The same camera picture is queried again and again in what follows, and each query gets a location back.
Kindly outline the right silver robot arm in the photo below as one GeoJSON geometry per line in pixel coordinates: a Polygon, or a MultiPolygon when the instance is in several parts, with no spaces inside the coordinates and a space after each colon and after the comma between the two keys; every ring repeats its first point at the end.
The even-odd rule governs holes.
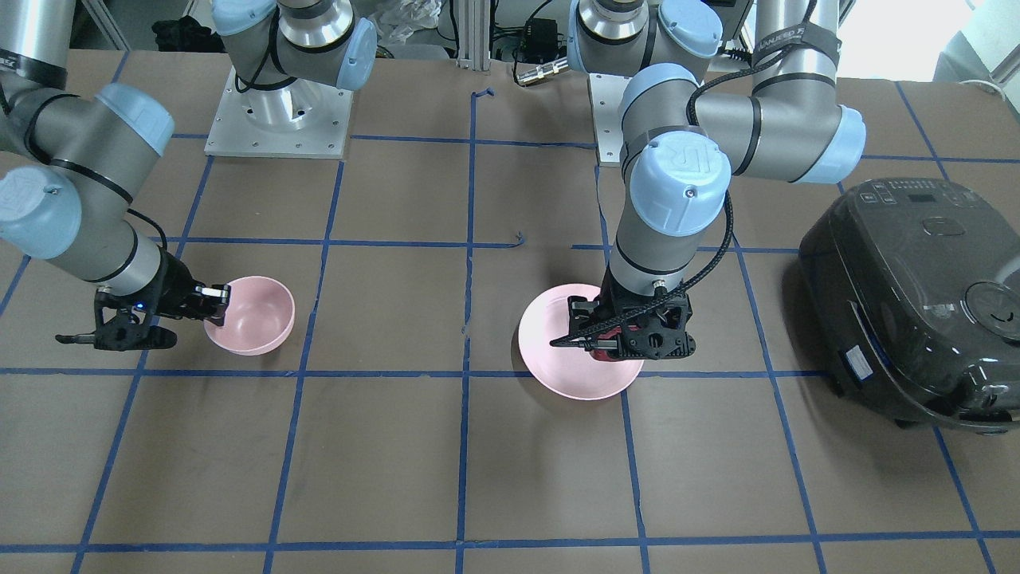
{"type": "MultiPolygon", "coordinates": [[[[215,1],[212,18],[239,94],[287,94],[298,81],[355,91],[375,64],[378,29],[347,1],[215,1]]],[[[92,99],[66,90],[73,19],[73,1],[2,4],[2,149],[29,160],[2,178],[2,239],[96,288],[94,330],[57,342],[172,348],[175,332],[154,323],[167,317],[200,320],[211,336],[262,335],[252,355],[276,348],[291,312],[271,326],[265,299],[241,280],[194,279],[163,241],[125,219],[175,122],[125,84],[92,99]]]]}

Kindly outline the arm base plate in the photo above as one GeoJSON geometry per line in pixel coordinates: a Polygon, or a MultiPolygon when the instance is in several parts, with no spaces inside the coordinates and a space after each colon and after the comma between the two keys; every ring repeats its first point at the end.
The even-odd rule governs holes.
{"type": "Polygon", "coordinates": [[[354,92],[296,80],[276,91],[240,93],[230,70],[204,146],[207,155],[342,159],[354,92]]]}
{"type": "Polygon", "coordinates": [[[619,105],[630,77],[590,73],[591,119],[596,137],[598,164],[619,167],[622,164],[622,116],[619,105]]]}

